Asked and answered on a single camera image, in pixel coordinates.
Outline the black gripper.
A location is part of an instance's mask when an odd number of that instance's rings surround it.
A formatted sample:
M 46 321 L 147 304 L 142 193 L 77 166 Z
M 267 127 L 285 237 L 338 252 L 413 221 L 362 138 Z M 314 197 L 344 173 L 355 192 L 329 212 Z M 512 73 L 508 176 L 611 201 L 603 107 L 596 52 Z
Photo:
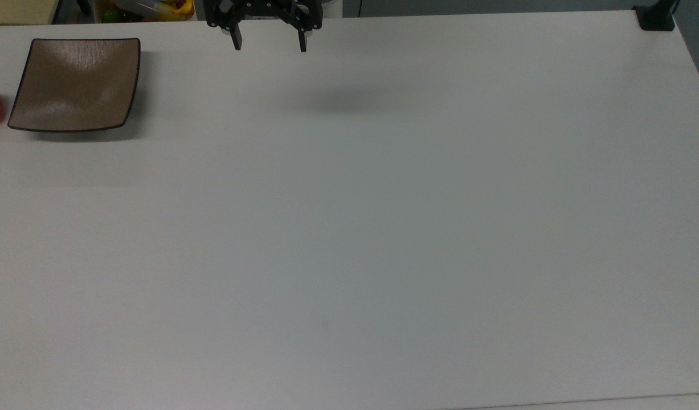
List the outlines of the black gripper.
M 311 31 L 321 29 L 324 13 L 320 1 L 204 1 L 206 23 L 228 31 L 233 47 L 242 49 L 239 23 L 253 17 L 283 21 L 298 31 L 301 52 L 307 52 Z

